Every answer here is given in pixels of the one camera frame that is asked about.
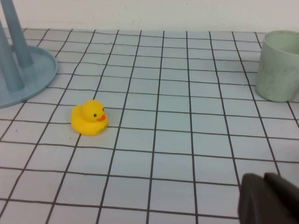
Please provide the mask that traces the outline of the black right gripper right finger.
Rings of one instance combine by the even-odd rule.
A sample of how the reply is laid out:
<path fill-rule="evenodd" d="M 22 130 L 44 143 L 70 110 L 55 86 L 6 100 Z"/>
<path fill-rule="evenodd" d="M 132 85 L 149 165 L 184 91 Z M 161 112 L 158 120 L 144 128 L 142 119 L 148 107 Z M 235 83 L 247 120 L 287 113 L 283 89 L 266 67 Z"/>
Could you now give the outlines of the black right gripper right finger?
<path fill-rule="evenodd" d="M 265 173 L 264 180 L 287 208 L 287 211 L 299 223 L 299 188 L 275 173 Z"/>

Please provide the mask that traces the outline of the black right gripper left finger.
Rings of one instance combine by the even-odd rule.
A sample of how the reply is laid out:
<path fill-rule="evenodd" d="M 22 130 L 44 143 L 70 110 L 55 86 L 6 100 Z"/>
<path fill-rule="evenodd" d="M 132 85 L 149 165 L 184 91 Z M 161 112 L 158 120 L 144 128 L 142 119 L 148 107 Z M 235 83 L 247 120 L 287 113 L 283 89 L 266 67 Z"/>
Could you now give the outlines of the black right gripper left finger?
<path fill-rule="evenodd" d="M 264 176 L 253 173 L 242 177 L 238 215 L 241 224 L 295 223 L 295 218 L 275 195 Z"/>

